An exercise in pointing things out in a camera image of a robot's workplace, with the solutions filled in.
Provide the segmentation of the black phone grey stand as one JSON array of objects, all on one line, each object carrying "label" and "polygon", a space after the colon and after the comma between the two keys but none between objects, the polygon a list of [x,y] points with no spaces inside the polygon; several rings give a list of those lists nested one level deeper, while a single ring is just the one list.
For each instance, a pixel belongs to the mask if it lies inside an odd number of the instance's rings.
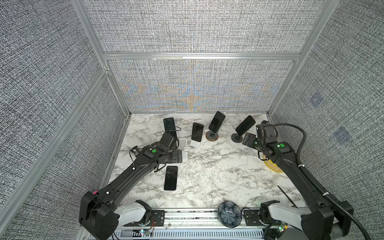
[{"label": "black phone grey stand", "polygon": [[249,115],[247,116],[237,127],[236,127],[236,133],[239,136],[244,135],[252,126],[256,124],[255,119]]}]

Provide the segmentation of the black phone front white stand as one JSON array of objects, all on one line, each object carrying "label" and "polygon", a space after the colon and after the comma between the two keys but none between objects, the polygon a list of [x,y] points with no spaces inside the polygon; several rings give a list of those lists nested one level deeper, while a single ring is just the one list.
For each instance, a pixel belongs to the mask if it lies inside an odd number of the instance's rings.
[{"label": "black phone front white stand", "polygon": [[177,188],[177,179],[178,179],[178,167],[168,166],[166,169],[164,190],[175,191]]}]

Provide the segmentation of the black phone white stand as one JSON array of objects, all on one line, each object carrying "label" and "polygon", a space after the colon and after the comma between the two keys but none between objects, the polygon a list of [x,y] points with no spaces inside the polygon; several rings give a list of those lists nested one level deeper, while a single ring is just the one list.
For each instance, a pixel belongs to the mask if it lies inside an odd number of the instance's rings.
[{"label": "black phone white stand", "polygon": [[168,166],[166,169],[164,190],[175,191],[177,188],[177,179],[178,179],[178,167]]},{"label": "black phone white stand", "polygon": [[204,125],[199,123],[193,123],[192,129],[192,141],[201,142],[204,132]]}]

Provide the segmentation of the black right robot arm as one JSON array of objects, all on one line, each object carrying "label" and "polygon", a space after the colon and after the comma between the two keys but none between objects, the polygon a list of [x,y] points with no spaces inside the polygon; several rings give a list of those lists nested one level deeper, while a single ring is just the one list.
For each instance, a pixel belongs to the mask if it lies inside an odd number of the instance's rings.
[{"label": "black right robot arm", "polygon": [[258,125],[256,135],[246,133],[242,144],[256,149],[276,164],[303,196],[308,209],[288,207],[279,201],[261,204],[260,220],[264,224],[285,222],[303,231],[310,240],[334,240],[348,235],[355,222],[354,209],[339,201],[309,172],[300,160],[300,151],[287,142],[279,142],[272,125]]}]

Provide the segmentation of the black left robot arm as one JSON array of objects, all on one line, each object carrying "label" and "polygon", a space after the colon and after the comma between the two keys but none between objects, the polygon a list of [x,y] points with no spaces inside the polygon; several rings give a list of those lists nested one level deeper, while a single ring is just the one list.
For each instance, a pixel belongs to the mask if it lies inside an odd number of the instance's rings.
[{"label": "black left robot arm", "polygon": [[179,143],[173,135],[163,133],[160,141],[139,150],[133,163],[112,182],[98,191],[85,193],[81,198],[79,223],[97,240],[107,240],[126,224],[148,224],[152,211],[148,204],[137,200],[121,206],[121,202],[143,177],[158,172],[160,165],[173,160]]}]

